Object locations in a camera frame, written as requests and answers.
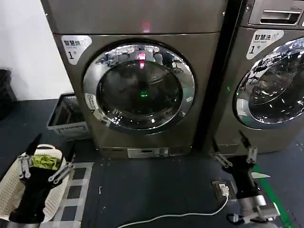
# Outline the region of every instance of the gray laundry basket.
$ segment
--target gray laundry basket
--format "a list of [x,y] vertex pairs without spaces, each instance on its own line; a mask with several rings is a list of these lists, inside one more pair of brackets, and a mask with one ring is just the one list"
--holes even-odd
[[90,138],[85,118],[74,93],[60,96],[47,128],[64,136],[68,141]]

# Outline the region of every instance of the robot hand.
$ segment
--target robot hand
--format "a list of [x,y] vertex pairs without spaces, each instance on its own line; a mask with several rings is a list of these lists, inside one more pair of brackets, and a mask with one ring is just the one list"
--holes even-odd
[[257,184],[254,182],[251,172],[257,159],[257,147],[252,147],[249,139],[240,132],[241,141],[248,150],[248,155],[235,156],[226,159],[220,154],[215,140],[213,141],[214,157],[221,165],[222,169],[230,173],[237,186],[236,197],[240,203],[240,215],[227,214],[227,220],[234,224],[248,224],[250,227],[276,227],[269,221],[280,216],[280,212],[275,203],[266,204],[264,196],[260,194]]

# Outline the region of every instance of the washing machine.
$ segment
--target washing machine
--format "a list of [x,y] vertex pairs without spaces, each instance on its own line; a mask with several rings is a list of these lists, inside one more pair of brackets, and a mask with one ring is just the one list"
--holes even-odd
[[300,0],[247,1],[207,134],[222,154],[247,153],[239,131],[272,152],[304,127],[303,10]]
[[225,0],[42,0],[105,157],[188,153]]

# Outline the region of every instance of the plastic laundry basket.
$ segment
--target plastic laundry basket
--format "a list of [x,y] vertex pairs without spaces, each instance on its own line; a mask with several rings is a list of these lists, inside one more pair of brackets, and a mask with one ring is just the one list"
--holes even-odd
[[[63,161],[61,166],[66,163],[65,158],[62,156],[62,152],[52,145],[40,144],[37,147],[35,154],[51,155],[58,159],[62,158]],[[17,199],[16,195],[22,196],[21,193],[23,193],[25,189],[24,185],[19,180],[18,168],[18,161],[15,160],[0,182],[0,219],[7,221],[9,220],[10,213],[16,209],[20,203],[20,199]],[[46,206],[43,209],[45,214],[43,222],[48,222],[54,217],[65,192],[67,181],[68,176],[64,178],[62,184],[50,191],[45,201]]]

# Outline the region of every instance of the electrical outlet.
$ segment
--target electrical outlet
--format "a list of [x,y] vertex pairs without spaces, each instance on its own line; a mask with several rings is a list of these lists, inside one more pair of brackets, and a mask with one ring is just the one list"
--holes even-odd
[[217,197],[217,199],[219,201],[222,201],[223,198],[225,197],[223,191],[222,191],[222,188],[223,187],[228,187],[229,188],[229,196],[228,196],[228,199],[229,200],[235,200],[237,197],[236,197],[236,193],[234,191],[234,188],[231,184],[231,181],[229,180],[214,180],[212,182],[212,188],[213,188],[213,191],[214,191],[214,194],[215,196]]

